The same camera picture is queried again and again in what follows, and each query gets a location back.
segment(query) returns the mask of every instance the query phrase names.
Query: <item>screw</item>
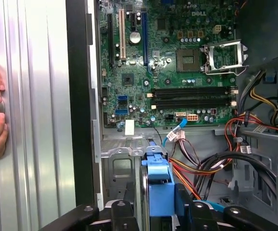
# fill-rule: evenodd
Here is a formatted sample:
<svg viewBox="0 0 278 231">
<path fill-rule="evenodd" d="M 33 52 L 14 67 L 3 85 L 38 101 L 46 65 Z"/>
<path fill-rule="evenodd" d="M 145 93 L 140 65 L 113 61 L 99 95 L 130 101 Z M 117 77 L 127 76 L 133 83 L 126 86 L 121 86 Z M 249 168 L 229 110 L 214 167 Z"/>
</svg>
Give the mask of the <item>screw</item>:
<svg viewBox="0 0 278 231">
<path fill-rule="evenodd" d="M 195 206 L 198 207 L 198 208 L 202 208 L 203 207 L 203 205 L 201 203 L 198 203 L 198 202 L 195 203 Z"/>
<path fill-rule="evenodd" d="M 93 208 L 90 207 L 90 206 L 86 206 L 85 209 L 84 209 L 84 211 L 86 211 L 86 212 L 90 212 L 92 210 L 93 210 Z"/>
<path fill-rule="evenodd" d="M 237 208 L 230 208 L 230 211 L 231 211 L 232 213 L 235 213 L 235 214 L 240 213 L 240 211 L 239 211 Z"/>
</svg>

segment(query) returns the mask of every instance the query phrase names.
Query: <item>pcie slot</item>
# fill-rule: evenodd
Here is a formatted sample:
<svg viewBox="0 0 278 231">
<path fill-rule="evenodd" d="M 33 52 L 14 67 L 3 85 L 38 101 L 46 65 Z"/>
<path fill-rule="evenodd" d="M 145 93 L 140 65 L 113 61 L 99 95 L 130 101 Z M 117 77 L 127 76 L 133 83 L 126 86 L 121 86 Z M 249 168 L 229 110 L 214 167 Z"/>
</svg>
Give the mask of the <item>pcie slot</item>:
<svg viewBox="0 0 278 231">
<path fill-rule="evenodd" d="M 180 99 L 180 100 L 156 100 L 152 105 L 152 109 L 170 109 L 170 108 L 212 108 L 229 106 L 231 100 L 229 98 L 222 99 Z"/>
<path fill-rule="evenodd" d="M 147 14 L 142 13 L 142 34 L 143 34 L 143 64 L 148 65 L 148 28 L 147 28 Z"/>
<path fill-rule="evenodd" d="M 155 98 L 177 98 L 185 96 L 212 96 L 227 95 L 230 87 L 203 87 L 203 88 L 173 88 L 173 89 L 153 89 Z"/>
<path fill-rule="evenodd" d="M 107 14 L 108 23 L 108 53 L 109 53 L 109 64 L 113 66 L 114 64 L 114 40 L 113 40 L 113 16 L 111 13 Z"/>
<path fill-rule="evenodd" d="M 125 12 L 119 9 L 119 47 L 120 59 L 126 61 L 126 41 L 125 41 Z"/>
</svg>

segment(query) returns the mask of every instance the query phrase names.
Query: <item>chip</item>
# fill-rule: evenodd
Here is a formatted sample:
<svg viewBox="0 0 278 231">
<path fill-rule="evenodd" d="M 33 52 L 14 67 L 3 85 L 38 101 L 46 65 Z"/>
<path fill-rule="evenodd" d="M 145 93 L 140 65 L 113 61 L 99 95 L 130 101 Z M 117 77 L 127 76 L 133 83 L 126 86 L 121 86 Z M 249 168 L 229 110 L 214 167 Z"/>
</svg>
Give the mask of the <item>chip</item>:
<svg viewBox="0 0 278 231">
<path fill-rule="evenodd" d="M 201 31 L 201 30 L 199 30 L 199 31 L 198 31 L 198 37 L 199 37 L 199 38 L 204 37 L 204 33 L 203 33 L 203 31 Z"/>
<path fill-rule="evenodd" d="M 157 30 L 165 30 L 166 29 L 166 20 L 164 18 L 157 19 Z"/>
<path fill-rule="evenodd" d="M 123 86 L 133 86 L 134 85 L 134 74 L 124 73 L 121 74 L 121 81 Z"/>
<path fill-rule="evenodd" d="M 178 31 L 177 32 L 177 39 L 181 39 L 183 37 L 183 32 L 182 31 Z"/>
<path fill-rule="evenodd" d="M 176 51 L 176 70 L 178 72 L 200 71 L 199 50 L 179 49 Z"/>
<path fill-rule="evenodd" d="M 126 5 L 126 11 L 132 11 L 132 4 Z"/>
<path fill-rule="evenodd" d="M 193 37 L 193 32 L 192 31 L 188 31 L 188 38 L 192 38 Z"/>
</svg>

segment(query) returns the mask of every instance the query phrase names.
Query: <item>yellow wire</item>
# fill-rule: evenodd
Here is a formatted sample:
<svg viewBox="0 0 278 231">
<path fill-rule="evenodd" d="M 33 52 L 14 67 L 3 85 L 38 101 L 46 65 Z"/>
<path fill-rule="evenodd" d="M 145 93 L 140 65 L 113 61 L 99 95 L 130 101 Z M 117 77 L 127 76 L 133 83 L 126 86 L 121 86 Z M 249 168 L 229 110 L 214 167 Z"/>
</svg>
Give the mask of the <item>yellow wire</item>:
<svg viewBox="0 0 278 231">
<path fill-rule="evenodd" d="M 188 182 L 183 178 L 183 176 L 175 169 L 173 168 L 173 173 L 178 177 L 178 179 L 192 192 L 192 194 L 194 194 L 195 198 L 197 198 L 198 200 L 201 200 L 200 196 L 197 195 L 194 190 L 190 187 L 190 185 L 188 184 Z"/>
<path fill-rule="evenodd" d="M 195 171 L 195 172 L 202 173 L 202 174 L 207 174 L 207 175 L 212 174 L 212 173 L 216 173 L 216 172 L 218 172 L 219 170 L 221 170 L 221 168 L 220 168 L 220 169 L 213 170 L 213 171 L 201 171 L 201 170 L 199 170 L 199 169 L 189 167 L 189 166 L 183 164 L 182 162 L 180 162 L 179 160 L 176 160 L 176 159 L 174 159 L 174 158 L 170 158 L 170 160 L 172 160 L 172 161 L 178 163 L 179 165 L 181 165 L 181 166 L 183 166 L 184 168 L 187 168 L 187 169 L 189 169 L 189 170 L 191 170 L 191 171 Z"/>
<path fill-rule="evenodd" d="M 278 108 L 275 107 L 275 105 L 273 105 L 269 100 L 267 100 L 267 99 L 265 99 L 265 98 L 263 98 L 263 97 L 257 95 L 257 94 L 255 93 L 255 91 L 254 91 L 254 88 L 251 90 L 250 96 L 251 96 L 253 99 L 256 99 L 256 100 L 258 100 L 258 101 L 261 101 L 261 102 L 263 102 L 263 103 L 266 103 L 266 104 L 272 106 L 272 108 L 274 109 L 274 114 L 273 114 L 273 116 L 272 116 L 272 121 L 273 121 L 273 123 L 275 123 Z"/>
</svg>

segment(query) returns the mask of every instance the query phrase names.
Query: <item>side panel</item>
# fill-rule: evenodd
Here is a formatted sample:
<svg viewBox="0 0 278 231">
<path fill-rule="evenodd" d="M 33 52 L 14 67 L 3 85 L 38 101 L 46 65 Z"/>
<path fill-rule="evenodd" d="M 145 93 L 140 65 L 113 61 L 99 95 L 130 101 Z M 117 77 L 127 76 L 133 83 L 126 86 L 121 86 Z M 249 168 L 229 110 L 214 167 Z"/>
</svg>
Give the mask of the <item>side panel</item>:
<svg viewBox="0 0 278 231">
<path fill-rule="evenodd" d="M 0 0 L 0 68 L 0 230 L 36 231 L 75 207 L 65 1 Z"/>
</svg>

